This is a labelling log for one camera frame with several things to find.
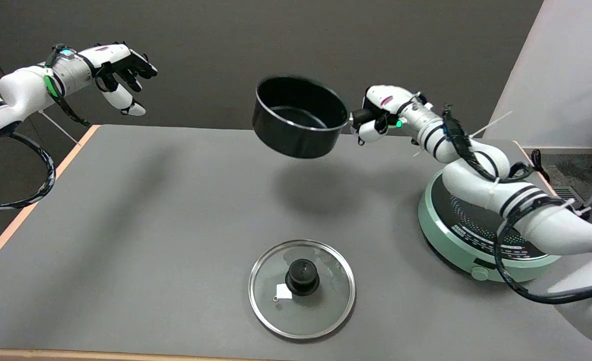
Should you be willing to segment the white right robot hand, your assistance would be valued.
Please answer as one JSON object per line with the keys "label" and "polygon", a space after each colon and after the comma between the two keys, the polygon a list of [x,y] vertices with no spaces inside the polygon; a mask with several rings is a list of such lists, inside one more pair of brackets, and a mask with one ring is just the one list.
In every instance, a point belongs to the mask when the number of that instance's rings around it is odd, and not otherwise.
{"label": "white right robot hand", "polygon": [[378,141],[390,129],[402,128],[406,122],[402,119],[403,110],[425,104],[421,92],[412,93],[396,85],[373,85],[366,89],[361,108],[351,112],[351,133],[360,146]]}

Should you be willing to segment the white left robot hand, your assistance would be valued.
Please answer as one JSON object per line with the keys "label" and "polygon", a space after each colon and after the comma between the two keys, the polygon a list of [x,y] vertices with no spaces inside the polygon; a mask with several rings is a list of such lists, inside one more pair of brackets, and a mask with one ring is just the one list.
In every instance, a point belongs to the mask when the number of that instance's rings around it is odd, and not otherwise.
{"label": "white left robot hand", "polygon": [[138,53],[125,43],[102,45],[97,43],[92,48],[92,60],[95,66],[93,75],[96,87],[102,92],[105,100],[118,109],[123,116],[143,116],[144,106],[135,100],[131,92],[115,80],[118,75],[128,87],[135,91],[142,91],[137,77],[151,79],[158,75],[157,68],[151,64],[145,53]]}

